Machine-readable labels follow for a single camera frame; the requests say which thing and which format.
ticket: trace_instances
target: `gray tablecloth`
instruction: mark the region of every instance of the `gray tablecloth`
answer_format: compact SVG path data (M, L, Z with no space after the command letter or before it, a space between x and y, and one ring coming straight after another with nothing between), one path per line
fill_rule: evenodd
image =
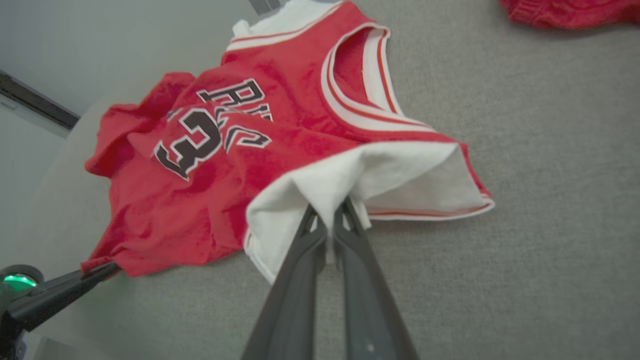
M404 112L468 143L497 203L369 232L421 357L640 359L640 28L540 31L509 23L494 0L356 3L392 30ZM78 269L109 221L109 181L83 169L100 116L161 75L82 117L22 232L32 251L15 262L48 278ZM340 273L327 268L319 288L317 358L342 359ZM240 253L118 275L38 331L114 360L238 359L268 291Z

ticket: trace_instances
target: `red cloth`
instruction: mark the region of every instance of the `red cloth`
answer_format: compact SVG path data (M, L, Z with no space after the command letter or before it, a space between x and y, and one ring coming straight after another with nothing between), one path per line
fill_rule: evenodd
M534 28L588 29L615 22L640 24L640 0L499 0L509 19Z

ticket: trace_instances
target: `basketball jersey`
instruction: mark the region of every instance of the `basketball jersey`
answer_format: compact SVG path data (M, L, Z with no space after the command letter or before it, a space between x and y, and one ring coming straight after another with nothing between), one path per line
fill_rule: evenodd
M111 222L83 270L130 276L244 249L271 282L309 204L346 196L369 219L447 220L493 201L466 145L404 115L389 29L350 2L289 1L234 26L221 65L174 72L103 116L87 171L111 179Z

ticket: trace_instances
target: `red jersey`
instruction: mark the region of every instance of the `red jersey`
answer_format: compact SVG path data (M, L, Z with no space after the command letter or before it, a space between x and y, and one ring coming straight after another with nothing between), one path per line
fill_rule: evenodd
M234 32L219 67L104 115L86 169L111 179L112 219L83 269L137 276L244 248L273 281L309 204L332 224L349 195L365 226L493 206L467 147L403 114L389 30L353 3L292 0Z

